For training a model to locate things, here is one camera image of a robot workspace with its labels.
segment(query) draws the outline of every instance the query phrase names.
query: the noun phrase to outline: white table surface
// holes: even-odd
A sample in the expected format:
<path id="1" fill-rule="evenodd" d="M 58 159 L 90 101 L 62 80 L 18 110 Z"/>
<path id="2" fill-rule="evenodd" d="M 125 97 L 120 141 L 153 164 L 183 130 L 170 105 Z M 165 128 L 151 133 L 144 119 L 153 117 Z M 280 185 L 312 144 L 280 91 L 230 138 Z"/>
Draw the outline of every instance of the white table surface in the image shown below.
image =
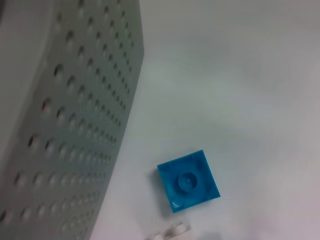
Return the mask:
<path id="1" fill-rule="evenodd" d="M 92 240 L 320 237 L 320 1 L 141 0 L 145 58 Z M 221 198 L 172 214 L 157 165 L 204 149 Z"/>

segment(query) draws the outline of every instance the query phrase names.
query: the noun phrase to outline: lego stud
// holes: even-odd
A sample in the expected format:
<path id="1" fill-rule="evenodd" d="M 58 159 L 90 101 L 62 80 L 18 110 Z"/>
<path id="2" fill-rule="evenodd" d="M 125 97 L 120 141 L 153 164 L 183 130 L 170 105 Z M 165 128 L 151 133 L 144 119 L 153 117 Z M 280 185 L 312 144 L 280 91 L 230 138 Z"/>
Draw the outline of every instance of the lego stud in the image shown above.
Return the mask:
<path id="1" fill-rule="evenodd" d="M 178 185 L 184 192 L 192 192 L 198 185 L 198 178 L 193 172 L 184 172 L 178 177 Z"/>
<path id="2" fill-rule="evenodd" d="M 168 231 L 168 234 L 170 234 L 172 237 L 175 237 L 175 236 L 179 236 L 187 231 L 190 230 L 190 226 L 184 224 L 183 222 L 181 223 L 178 223 L 178 224 L 175 224 L 173 225 L 169 231 Z"/>
<path id="3" fill-rule="evenodd" d="M 156 233 L 147 238 L 147 240 L 164 240 L 161 233 Z"/>

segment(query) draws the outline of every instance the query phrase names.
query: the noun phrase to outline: white background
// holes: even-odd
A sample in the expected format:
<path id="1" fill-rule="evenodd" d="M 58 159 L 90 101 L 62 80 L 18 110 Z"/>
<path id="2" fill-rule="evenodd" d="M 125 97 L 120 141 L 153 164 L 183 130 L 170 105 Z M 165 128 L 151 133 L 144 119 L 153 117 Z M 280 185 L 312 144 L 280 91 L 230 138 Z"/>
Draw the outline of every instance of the white background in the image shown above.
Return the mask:
<path id="1" fill-rule="evenodd" d="M 92 240 L 320 238 L 320 1 L 140 0 L 145 58 Z M 157 165 L 204 149 L 221 198 L 172 214 Z"/>

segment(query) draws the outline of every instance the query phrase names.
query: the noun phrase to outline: blue lego brick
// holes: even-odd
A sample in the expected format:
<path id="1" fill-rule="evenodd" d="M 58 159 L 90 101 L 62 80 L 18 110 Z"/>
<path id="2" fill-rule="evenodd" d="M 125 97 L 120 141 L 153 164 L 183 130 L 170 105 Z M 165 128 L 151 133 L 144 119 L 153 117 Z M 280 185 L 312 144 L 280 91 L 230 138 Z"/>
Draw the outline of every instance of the blue lego brick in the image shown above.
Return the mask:
<path id="1" fill-rule="evenodd" d="M 221 196 L 203 150 L 157 167 L 174 213 Z"/>

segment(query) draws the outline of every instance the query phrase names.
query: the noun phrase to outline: gray plastic board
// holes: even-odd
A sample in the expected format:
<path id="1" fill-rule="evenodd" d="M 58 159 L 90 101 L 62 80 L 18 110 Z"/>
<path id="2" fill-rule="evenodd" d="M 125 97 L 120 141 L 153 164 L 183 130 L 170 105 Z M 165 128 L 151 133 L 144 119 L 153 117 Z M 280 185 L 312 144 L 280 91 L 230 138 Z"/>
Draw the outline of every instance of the gray plastic board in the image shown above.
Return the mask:
<path id="1" fill-rule="evenodd" d="M 44 48 L 0 159 L 1 240 L 90 238 L 144 55 L 138 0 L 47 2 Z"/>

